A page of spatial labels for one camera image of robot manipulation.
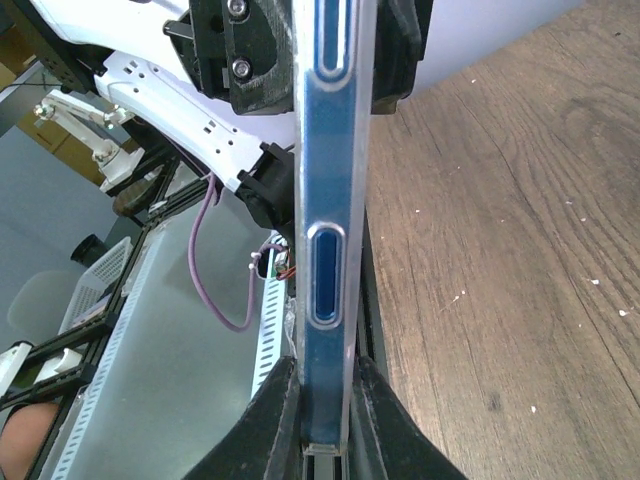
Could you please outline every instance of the black mount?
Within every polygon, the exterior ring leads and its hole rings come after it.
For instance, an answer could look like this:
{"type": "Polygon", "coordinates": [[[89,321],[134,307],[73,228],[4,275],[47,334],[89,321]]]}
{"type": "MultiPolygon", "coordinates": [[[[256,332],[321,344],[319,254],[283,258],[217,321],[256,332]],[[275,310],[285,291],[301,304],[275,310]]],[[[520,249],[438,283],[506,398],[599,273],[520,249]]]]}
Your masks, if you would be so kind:
{"type": "Polygon", "coordinates": [[[251,172],[238,174],[242,182],[236,196],[262,228],[277,230],[289,245],[295,244],[293,153],[275,143],[263,143],[263,154],[251,172]]]}
{"type": "MultiPolygon", "coordinates": [[[[231,103],[238,114],[293,110],[292,0],[245,0],[231,14],[226,0],[190,0],[165,34],[196,88],[231,103]],[[238,71],[234,62],[247,62],[238,71]]],[[[395,112],[413,90],[424,58],[433,0],[378,0],[372,113],[395,112]]]]}

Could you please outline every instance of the white plastic part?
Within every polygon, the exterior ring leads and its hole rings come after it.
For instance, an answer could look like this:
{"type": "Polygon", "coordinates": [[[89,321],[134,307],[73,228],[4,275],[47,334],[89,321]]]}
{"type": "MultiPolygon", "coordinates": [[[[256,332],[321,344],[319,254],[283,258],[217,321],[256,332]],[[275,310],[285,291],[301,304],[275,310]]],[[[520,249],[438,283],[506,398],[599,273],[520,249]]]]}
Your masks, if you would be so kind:
{"type": "Polygon", "coordinates": [[[163,33],[168,20],[179,19],[189,0],[31,0],[42,18],[63,40],[100,45],[145,58],[190,82],[173,44],[163,33]]]}
{"type": "Polygon", "coordinates": [[[0,354],[0,397],[7,393],[30,351],[31,345],[23,342],[0,354]]]}
{"type": "Polygon", "coordinates": [[[129,178],[140,163],[140,160],[142,160],[143,155],[144,150],[142,148],[138,148],[133,153],[127,153],[125,150],[119,149],[115,157],[100,167],[100,171],[105,176],[104,182],[100,185],[100,190],[108,192],[129,178]]]}
{"type": "Polygon", "coordinates": [[[82,355],[70,348],[65,348],[62,353],[44,362],[44,365],[40,369],[40,373],[38,373],[34,383],[55,377],[56,375],[75,367],[80,364],[80,360],[82,360],[82,355]]]}
{"type": "MultiPolygon", "coordinates": [[[[282,237],[273,243],[284,245],[282,237]]],[[[284,306],[286,300],[287,282],[281,282],[275,277],[269,278],[275,261],[274,252],[269,258],[267,280],[264,284],[262,296],[262,312],[260,314],[260,332],[258,333],[258,348],[256,363],[253,369],[253,383],[251,398],[256,394],[264,380],[271,372],[282,353],[282,328],[284,322],[284,306]]]]}
{"type": "Polygon", "coordinates": [[[82,274],[58,333],[67,331],[73,321],[93,307],[106,288],[122,274],[132,250],[131,239],[124,238],[82,274]]]}
{"type": "Polygon", "coordinates": [[[201,95],[193,85],[141,58],[116,52],[105,66],[107,73],[95,77],[103,97],[191,152],[232,192],[238,189],[238,173],[252,170],[262,155],[262,142],[218,114],[230,110],[228,104],[201,95]]]}

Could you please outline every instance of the wire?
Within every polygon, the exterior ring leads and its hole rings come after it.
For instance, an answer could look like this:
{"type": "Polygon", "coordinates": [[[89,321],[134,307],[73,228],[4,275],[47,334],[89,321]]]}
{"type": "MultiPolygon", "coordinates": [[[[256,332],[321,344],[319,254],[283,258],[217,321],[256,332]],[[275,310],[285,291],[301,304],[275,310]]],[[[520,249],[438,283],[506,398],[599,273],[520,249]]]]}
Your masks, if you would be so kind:
{"type": "Polygon", "coordinates": [[[210,205],[216,205],[218,203],[218,195],[216,194],[215,184],[216,179],[212,173],[209,173],[205,179],[209,181],[209,186],[207,187],[207,193],[205,194],[204,200],[202,201],[202,206],[200,207],[200,211],[196,216],[195,221],[193,222],[193,227],[191,228],[191,235],[189,237],[189,246],[187,249],[187,260],[189,262],[189,271],[191,273],[191,279],[193,280],[193,285],[200,295],[200,298],[204,302],[213,314],[218,317],[220,323],[222,323],[225,327],[227,327],[232,332],[241,333],[247,330],[251,326],[251,321],[253,320],[253,304],[254,304],[254,294],[255,294],[255,280],[258,277],[258,261],[260,257],[264,254],[264,252],[268,250],[276,250],[283,251],[284,247],[282,245],[265,243],[263,244],[259,251],[252,255],[252,262],[249,264],[249,295],[247,298],[247,316],[242,325],[235,325],[232,323],[218,308],[218,306],[211,300],[209,294],[202,285],[202,281],[200,280],[200,275],[198,274],[198,267],[196,266],[196,239],[198,237],[198,231],[200,230],[200,225],[202,224],[202,219],[204,218],[205,213],[210,205]]]}
{"type": "Polygon", "coordinates": [[[24,83],[11,83],[9,85],[7,85],[6,87],[3,87],[2,90],[0,90],[0,93],[4,92],[7,88],[11,88],[11,87],[62,87],[62,84],[58,84],[58,83],[31,83],[31,82],[24,82],[24,83]]]}
{"type": "Polygon", "coordinates": [[[296,267],[294,265],[288,270],[284,270],[283,272],[278,272],[278,275],[276,275],[276,280],[288,280],[289,278],[293,277],[295,274],[296,274],[296,267]]]}
{"type": "Polygon", "coordinates": [[[171,138],[167,137],[166,135],[163,135],[163,136],[169,141],[169,143],[171,143],[171,145],[173,145],[173,147],[178,151],[178,153],[182,155],[182,159],[186,161],[187,166],[193,165],[195,168],[197,168],[200,171],[201,174],[203,175],[205,174],[205,172],[202,170],[200,165],[198,165],[196,162],[191,160],[191,155],[189,155],[184,148],[182,148],[180,145],[178,145],[176,142],[174,142],[171,138]]]}

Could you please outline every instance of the screw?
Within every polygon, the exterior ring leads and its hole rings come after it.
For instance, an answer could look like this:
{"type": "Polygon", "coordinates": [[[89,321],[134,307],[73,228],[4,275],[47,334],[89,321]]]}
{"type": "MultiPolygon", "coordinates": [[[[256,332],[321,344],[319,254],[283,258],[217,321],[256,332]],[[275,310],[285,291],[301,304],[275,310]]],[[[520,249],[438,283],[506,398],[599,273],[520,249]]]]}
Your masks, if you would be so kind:
{"type": "Polygon", "coordinates": [[[244,19],[249,12],[246,0],[227,0],[227,9],[234,20],[244,19]]]}
{"type": "Polygon", "coordinates": [[[251,76],[251,64],[244,58],[236,58],[231,65],[231,70],[240,80],[246,80],[251,76]]]}

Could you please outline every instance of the white perforated strip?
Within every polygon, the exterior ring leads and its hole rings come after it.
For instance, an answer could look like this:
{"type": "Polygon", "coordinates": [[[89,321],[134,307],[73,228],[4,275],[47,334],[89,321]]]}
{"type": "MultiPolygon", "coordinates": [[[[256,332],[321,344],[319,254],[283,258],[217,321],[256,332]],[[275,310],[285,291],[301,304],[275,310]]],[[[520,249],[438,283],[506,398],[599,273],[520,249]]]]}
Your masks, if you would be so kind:
{"type": "MultiPolygon", "coordinates": [[[[271,252],[268,272],[273,271],[275,252],[271,252]]],[[[280,358],[282,351],[282,325],[284,321],[284,305],[286,301],[287,282],[268,278],[264,285],[262,311],[260,314],[260,332],[256,363],[253,370],[251,398],[256,394],[269,372],[280,358]]]]}
{"type": "Polygon", "coordinates": [[[127,331],[127,327],[129,326],[129,322],[135,310],[136,304],[138,303],[138,299],[140,298],[142,288],[151,272],[151,266],[154,263],[156,255],[158,254],[160,244],[162,243],[161,239],[163,236],[164,232],[158,235],[156,241],[149,247],[145,258],[143,259],[143,264],[140,268],[131,293],[129,294],[129,297],[124,304],[122,312],[120,312],[120,317],[118,318],[116,328],[113,330],[113,333],[109,338],[109,343],[107,344],[107,349],[105,350],[104,355],[100,360],[98,370],[93,377],[91,385],[85,393],[84,404],[82,405],[82,409],[80,410],[78,418],[76,419],[73,429],[71,430],[71,434],[69,435],[69,439],[67,440],[64,450],[62,451],[62,455],[58,460],[58,464],[53,473],[53,480],[66,480],[67,475],[71,470],[71,466],[73,465],[73,461],[76,457],[76,453],[78,452],[78,448],[82,442],[85,432],[87,431],[93,412],[100,399],[100,394],[102,393],[103,386],[109,375],[109,371],[111,370],[113,361],[118,353],[118,349],[120,347],[122,339],[127,331]]]}

